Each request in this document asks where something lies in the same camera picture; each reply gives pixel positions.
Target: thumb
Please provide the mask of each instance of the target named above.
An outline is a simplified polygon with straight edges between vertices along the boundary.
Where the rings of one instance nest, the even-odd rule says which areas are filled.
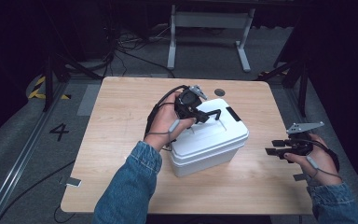
[[[293,162],[297,163],[298,165],[300,165],[307,174],[312,175],[315,173],[315,169],[307,161],[305,156],[299,156],[299,155],[296,155],[293,153],[285,153],[284,157],[287,160],[293,161]]]
[[[180,122],[183,125],[183,130],[184,130],[186,128],[191,127],[191,125],[193,125],[196,122],[196,119],[195,118],[181,119]]]
[[[289,160],[289,161],[293,161],[299,165],[304,165],[305,158],[303,156],[298,156],[296,154],[293,153],[284,153],[284,157]]]

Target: wrist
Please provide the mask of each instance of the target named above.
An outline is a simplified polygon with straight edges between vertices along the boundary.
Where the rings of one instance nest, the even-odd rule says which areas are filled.
[[[160,152],[166,144],[165,138],[159,134],[149,134],[147,137],[145,137],[144,142],[155,149],[157,152]]]
[[[330,174],[323,171],[319,171],[315,179],[323,186],[342,184],[342,178],[338,174]]]

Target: white metal stand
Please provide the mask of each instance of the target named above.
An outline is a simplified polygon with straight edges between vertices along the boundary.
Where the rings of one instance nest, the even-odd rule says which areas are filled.
[[[205,28],[228,28],[242,29],[243,36],[241,41],[236,41],[237,51],[240,55],[241,64],[244,72],[250,72],[251,67],[245,54],[244,46],[255,10],[252,8],[248,13],[206,13],[206,12],[176,12],[175,5],[172,6],[171,13],[171,43],[168,53],[169,69],[175,67],[176,38],[175,30],[178,27],[205,27]]]

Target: floor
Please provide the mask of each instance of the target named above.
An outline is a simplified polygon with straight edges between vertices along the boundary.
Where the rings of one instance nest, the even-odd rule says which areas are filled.
[[[116,51],[115,59],[106,67],[106,71],[101,69],[95,73],[101,76],[105,74],[172,78],[174,75],[176,78],[253,80],[261,72],[273,69],[272,65],[291,31],[291,28],[251,29],[245,45],[252,68],[250,73],[241,70],[240,60],[234,48],[234,42],[241,33],[236,30],[207,29],[184,29],[178,34],[176,64],[171,72],[164,68],[169,46],[169,34],[165,32],[151,38],[158,41],[152,41],[154,43],[147,44],[141,49],[133,49],[126,54]],[[134,47],[131,43],[135,44],[128,42],[126,46]],[[83,64],[90,66],[99,62],[100,60],[93,60]],[[39,76],[35,74],[27,95]],[[315,133],[323,136],[327,145],[339,155],[341,174],[349,183],[358,202],[357,174],[337,140],[316,92],[309,83],[307,116],[303,118],[296,106],[297,85],[293,89],[285,89],[280,84],[282,78],[274,77],[268,83],[284,124],[289,127],[294,122],[325,123],[325,126],[315,130]],[[32,98],[0,129],[0,223],[90,223],[92,214],[66,214],[60,209],[65,189],[60,180],[71,173],[73,161],[76,159],[90,118],[95,92],[98,91],[100,84],[100,80],[92,80],[83,74],[72,74],[68,83],[55,82],[54,86],[57,96],[66,94],[71,96],[70,99],[56,101],[48,112],[43,113],[44,100]],[[59,133],[51,132],[54,129],[61,130],[63,125],[64,130],[69,133],[63,133],[61,138]],[[20,157],[25,160],[21,162],[18,160]],[[14,167],[18,167],[16,174],[10,172]],[[202,220],[197,217],[182,223],[239,223],[233,217],[207,218],[208,220]],[[249,218],[247,223],[261,223],[260,220],[265,220],[265,217],[256,220],[254,217],[244,218]],[[267,219],[267,222],[273,224],[317,223],[312,216],[271,216]]]

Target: gray carpet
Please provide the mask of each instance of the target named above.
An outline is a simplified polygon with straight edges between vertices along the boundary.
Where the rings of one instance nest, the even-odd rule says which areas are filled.
[[[241,70],[240,60],[234,48],[234,42],[241,36],[240,31],[224,30],[217,35],[209,30],[185,29],[177,36],[176,64],[172,72],[177,78],[253,80],[260,72],[273,69],[272,65],[290,33],[290,28],[252,29],[245,45],[252,72],[245,74]],[[168,46],[169,41],[161,39],[159,42],[129,53],[165,66]],[[102,75],[104,69],[96,73]],[[106,75],[171,77],[171,74],[160,66],[140,61],[120,52],[117,52],[117,57],[113,60],[111,68],[107,69]],[[297,87],[293,90],[286,90],[279,84],[281,79],[282,77],[274,77],[268,83],[270,83],[286,127],[293,122],[323,121],[325,123],[325,126],[315,132],[321,135],[327,145],[339,155],[341,174],[349,183],[358,202],[358,176],[338,142],[334,129],[311,84],[309,84],[307,94],[307,117],[304,119],[299,116],[296,105],[291,100],[296,100]],[[37,78],[30,83],[27,94],[36,80]],[[40,138],[16,188],[9,194],[6,206],[37,181],[76,158],[100,83],[101,81],[90,80],[81,74],[73,75],[64,92],[71,94],[72,98],[59,100],[54,107],[45,127],[40,132]],[[30,99],[29,103],[0,129],[0,188],[32,134],[38,119],[42,116],[43,106],[44,100]],[[58,141],[59,135],[50,131],[61,124],[65,125],[65,130],[69,133],[64,133]],[[24,194],[6,211],[0,223],[55,223],[54,218],[58,221],[65,221],[69,218],[66,223],[90,223],[91,214],[72,216],[57,209],[65,189],[59,181],[62,177],[69,176],[71,169],[70,164]],[[298,223],[299,217],[272,216],[270,221],[273,224]],[[312,216],[303,216],[302,223],[311,224],[316,221]]]

